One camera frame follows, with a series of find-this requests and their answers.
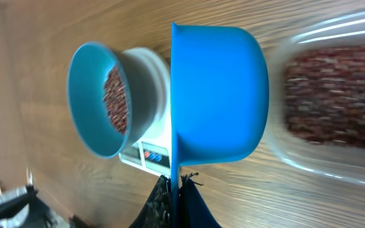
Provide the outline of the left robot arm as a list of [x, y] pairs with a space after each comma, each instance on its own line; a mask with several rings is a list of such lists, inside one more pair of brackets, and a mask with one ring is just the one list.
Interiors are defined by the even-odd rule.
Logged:
[[57, 220], [37, 197], [33, 175], [26, 169], [24, 186], [3, 191], [0, 182], [0, 227], [56, 227]]

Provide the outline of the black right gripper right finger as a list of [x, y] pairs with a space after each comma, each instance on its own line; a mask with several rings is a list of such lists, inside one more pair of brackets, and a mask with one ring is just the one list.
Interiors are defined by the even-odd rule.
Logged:
[[179, 188], [178, 227], [180, 228], [221, 228], [208, 206], [204, 202], [196, 186], [203, 186], [193, 181], [198, 172], [181, 176], [182, 186]]

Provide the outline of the blue plastic measuring scoop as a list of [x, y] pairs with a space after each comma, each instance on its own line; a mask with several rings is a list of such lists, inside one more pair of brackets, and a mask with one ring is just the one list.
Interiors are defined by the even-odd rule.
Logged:
[[172, 226], [182, 225], [181, 166], [235, 162], [258, 146], [269, 77], [256, 39], [238, 27], [172, 24]]

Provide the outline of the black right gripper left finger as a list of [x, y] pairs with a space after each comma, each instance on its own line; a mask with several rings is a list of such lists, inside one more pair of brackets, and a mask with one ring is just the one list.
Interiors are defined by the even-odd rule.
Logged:
[[130, 228], [171, 228], [170, 179], [161, 175]]

